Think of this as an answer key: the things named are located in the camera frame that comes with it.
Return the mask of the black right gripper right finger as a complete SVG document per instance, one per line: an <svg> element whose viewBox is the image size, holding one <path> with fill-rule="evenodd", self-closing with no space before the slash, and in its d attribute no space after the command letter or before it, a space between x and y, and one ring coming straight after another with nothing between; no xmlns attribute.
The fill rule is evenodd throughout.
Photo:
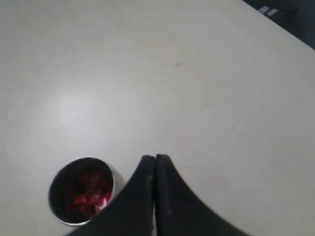
<svg viewBox="0 0 315 236"><path fill-rule="evenodd" d="M165 154L156 156L155 216L158 236L247 235L208 208Z"/></svg>

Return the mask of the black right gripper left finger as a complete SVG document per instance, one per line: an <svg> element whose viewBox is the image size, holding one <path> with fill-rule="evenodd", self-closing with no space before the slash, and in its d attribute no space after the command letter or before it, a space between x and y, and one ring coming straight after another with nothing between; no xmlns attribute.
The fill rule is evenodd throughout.
<svg viewBox="0 0 315 236"><path fill-rule="evenodd" d="M155 158L143 156L132 177L104 210L70 236L151 236Z"/></svg>

